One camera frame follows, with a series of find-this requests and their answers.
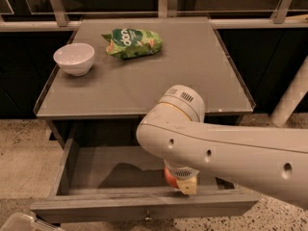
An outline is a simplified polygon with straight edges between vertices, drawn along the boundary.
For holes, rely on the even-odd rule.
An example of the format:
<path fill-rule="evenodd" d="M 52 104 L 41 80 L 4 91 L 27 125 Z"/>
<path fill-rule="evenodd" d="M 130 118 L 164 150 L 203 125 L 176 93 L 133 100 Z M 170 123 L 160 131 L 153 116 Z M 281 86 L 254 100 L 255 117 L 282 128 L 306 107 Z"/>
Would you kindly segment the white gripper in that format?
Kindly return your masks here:
<path fill-rule="evenodd" d="M 164 160 L 164 163 L 169 173 L 178 178 L 176 183 L 183 194 L 196 194 L 197 180 L 195 176 L 199 173 L 197 169 L 176 165 L 167 160 Z"/>

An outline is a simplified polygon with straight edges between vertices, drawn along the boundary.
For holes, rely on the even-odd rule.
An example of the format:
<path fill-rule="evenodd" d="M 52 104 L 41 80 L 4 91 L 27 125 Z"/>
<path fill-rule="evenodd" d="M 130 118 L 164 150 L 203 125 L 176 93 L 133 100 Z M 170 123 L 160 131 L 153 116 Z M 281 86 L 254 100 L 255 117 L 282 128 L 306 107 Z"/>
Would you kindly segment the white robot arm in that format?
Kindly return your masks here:
<path fill-rule="evenodd" d="M 206 123 L 205 102 L 192 88 L 170 87 L 138 126 L 136 137 L 171 174 L 198 171 L 305 209 L 308 131 Z"/>

